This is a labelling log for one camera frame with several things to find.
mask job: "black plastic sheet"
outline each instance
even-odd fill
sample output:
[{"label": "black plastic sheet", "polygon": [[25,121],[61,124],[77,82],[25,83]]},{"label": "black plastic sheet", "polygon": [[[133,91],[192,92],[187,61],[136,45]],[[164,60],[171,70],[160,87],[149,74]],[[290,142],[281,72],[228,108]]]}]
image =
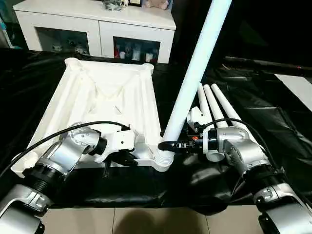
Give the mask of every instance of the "black plastic sheet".
[{"label": "black plastic sheet", "polygon": [[[27,147],[65,70],[64,59],[122,62],[74,54],[0,50],[0,168]],[[186,68],[156,64],[153,85],[158,115],[165,129]],[[291,183],[309,196],[312,191],[312,113],[274,75],[210,69],[203,83],[217,83],[241,118],[264,137],[276,162]],[[252,204],[242,188],[231,199],[238,180],[234,168],[221,163],[176,155],[169,171],[151,167],[74,170],[54,207],[180,207],[204,214],[222,211],[232,201]],[[19,182],[9,172],[0,181],[0,197]]]}]

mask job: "floor tile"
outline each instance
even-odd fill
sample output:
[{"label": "floor tile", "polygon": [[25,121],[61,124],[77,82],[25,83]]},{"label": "floor tile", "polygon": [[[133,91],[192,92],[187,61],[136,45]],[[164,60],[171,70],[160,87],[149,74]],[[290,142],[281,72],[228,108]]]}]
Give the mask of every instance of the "floor tile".
[{"label": "floor tile", "polygon": [[116,208],[113,234],[209,234],[204,215],[186,208]]},{"label": "floor tile", "polygon": [[210,234],[263,234],[256,206],[229,206],[225,211],[207,216]]},{"label": "floor tile", "polygon": [[43,217],[44,234],[111,234],[114,208],[50,209]]}]

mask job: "black robot arm segment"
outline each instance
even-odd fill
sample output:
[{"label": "black robot arm segment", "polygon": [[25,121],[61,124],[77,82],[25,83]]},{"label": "black robot arm segment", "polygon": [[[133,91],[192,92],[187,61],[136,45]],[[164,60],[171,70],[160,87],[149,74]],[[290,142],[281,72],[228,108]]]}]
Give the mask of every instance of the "black robot arm segment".
[{"label": "black robot arm segment", "polygon": [[62,134],[33,168],[24,171],[23,184],[0,201],[0,233],[43,233],[44,225],[35,216],[44,215],[52,205],[82,154],[102,154],[105,148],[106,139],[87,126]]},{"label": "black robot arm segment", "polygon": [[185,142],[162,142],[158,148],[193,153],[215,150],[224,154],[253,194],[253,201],[262,212],[259,223],[265,234],[312,233],[310,205],[294,192],[284,172],[271,164],[262,146],[250,140],[245,130],[211,129],[208,134],[203,131]]}]

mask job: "white pvc pipe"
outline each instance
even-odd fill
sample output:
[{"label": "white pvc pipe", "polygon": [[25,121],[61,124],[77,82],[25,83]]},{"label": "white pvc pipe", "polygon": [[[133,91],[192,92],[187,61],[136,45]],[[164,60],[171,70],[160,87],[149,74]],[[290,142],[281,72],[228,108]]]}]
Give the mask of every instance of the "white pvc pipe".
[{"label": "white pvc pipe", "polygon": [[[219,87],[216,84],[213,84],[211,86],[211,88],[214,91],[214,94],[216,95],[217,99],[219,100],[219,102],[220,102],[221,106],[223,107],[223,109],[224,109],[225,113],[227,114],[227,116],[229,118],[236,118],[236,119],[241,120],[241,118],[239,117],[237,112],[234,110],[233,106],[229,103],[227,98],[224,96],[222,91],[219,89]],[[245,124],[238,123],[238,122],[235,122],[235,121],[232,121],[232,124],[235,127],[239,127],[239,128],[245,129],[248,132],[248,134],[249,134],[249,139],[258,144],[258,142],[255,140],[254,136],[252,135],[252,133],[249,131],[249,129],[246,127]]]},{"label": "white pvc pipe", "polygon": [[[207,96],[207,100],[208,100],[208,103],[210,105],[210,108],[211,108],[211,112],[213,113],[214,115],[214,119],[215,120],[218,120],[218,119],[222,119],[224,118],[223,116],[223,113],[221,112],[221,109],[214,97],[214,94],[213,92],[211,91],[210,87],[208,84],[205,84],[204,85],[204,90],[205,90],[205,93],[206,93],[206,96]],[[228,127],[228,124],[226,121],[222,121],[222,122],[219,122],[219,123],[216,123],[217,127],[218,128],[226,128]]]},{"label": "white pvc pipe", "polygon": [[209,106],[208,106],[208,102],[207,102],[206,95],[205,95],[205,92],[204,92],[204,88],[203,88],[203,85],[201,83],[199,84],[197,94],[198,94],[198,99],[199,99],[200,110],[201,110],[201,112],[203,113],[203,115],[205,117],[206,123],[209,123],[213,119],[211,117]]},{"label": "white pvc pipe", "polygon": [[[232,0],[213,0],[203,28],[199,35],[184,81],[171,113],[163,141],[176,141],[194,100],[200,81],[204,75],[216,40],[220,34]],[[170,166],[174,153],[158,151],[155,161],[162,166]]]}]

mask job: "black cable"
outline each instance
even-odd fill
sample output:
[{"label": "black cable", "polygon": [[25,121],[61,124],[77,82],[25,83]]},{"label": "black cable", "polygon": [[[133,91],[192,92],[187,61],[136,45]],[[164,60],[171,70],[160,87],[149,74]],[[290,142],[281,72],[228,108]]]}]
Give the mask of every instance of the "black cable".
[{"label": "black cable", "polygon": [[124,125],[124,124],[121,124],[121,123],[117,123],[117,122],[112,122],[112,121],[95,121],[95,122],[89,122],[89,123],[82,123],[82,124],[79,124],[79,125],[76,125],[76,126],[72,126],[72,127],[69,127],[69,128],[66,128],[66,129],[63,129],[61,131],[58,131],[57,133],[53,133],[51,134],[50,136],[47,136],[46,138],[38,141],[36,144],[33,144],[32,146],[30,146],[29,148],[27,148],[24,152],[20,153],[18,156],[16,156],[10,163],[9,165],[7,165],[4,170],[1,172],[0,174],[0,179],[1,177],[6,173],[7,170],[9,170],[15,163],[17,163],[17,161],[19,161],[22,157],[24,157],[27,153],[29,153],[30,151],[32,151],[34,148],[40,146],[41,144],[45,143],[46,141],[54,138],[54,137],[57,137],[63,133],[67,133],[71,130],[75,130],[77,128],[82,128],[82,127],[85,127],[85,126],[89,126],[89,125],[95,125],[95,124],[113,124],[113,125],[117,125],[117,126],[120,126],[122,130],[129,130],[130,127]]},{"label": "black cable", "polygon": [[276,163],[275,160],[273,159],[273,156],[272,156],[272,154],[271,154],[271,152],[270,152],[270,150],[269,150],[269,148],[268,148],[268,145],[265,143],[265,140],[262,138],[262,136],[260,135],[260,133],[259,133],[252,125],[250,125],[249,123],[246,123],[246,122],[244,122],[244,121],[242,121],[242,120],[240,120],[240,119],[236,119],[236,118],[221,118],[221,119],[217,119],[217,120],[214,120],[214,121],[212,121],[212,122],[210,122],[210,123],[205,124],[205,125],[204,125],[204,128],[207,128],[208,126],[211,126],[211,125],[213,125],[213,124],[215,124],[215,123],[219,123],[219,122],[227,121],[227,120],[228,120],[228,121],[234,121],[234,122],[242,123],[242,124],[246,125],[248,128],[250,128],[250,129],[257,135],[257,137],[260,139],[261,145],[264,147],[264,150],[265,150],[265,152],[266,152],[266,155],[268,156],[268,158],[269,158],[271,164],[272,164],[275,168],[277,168],[277,169],[279,168],[278,165],[277,165],[277,163]]}]

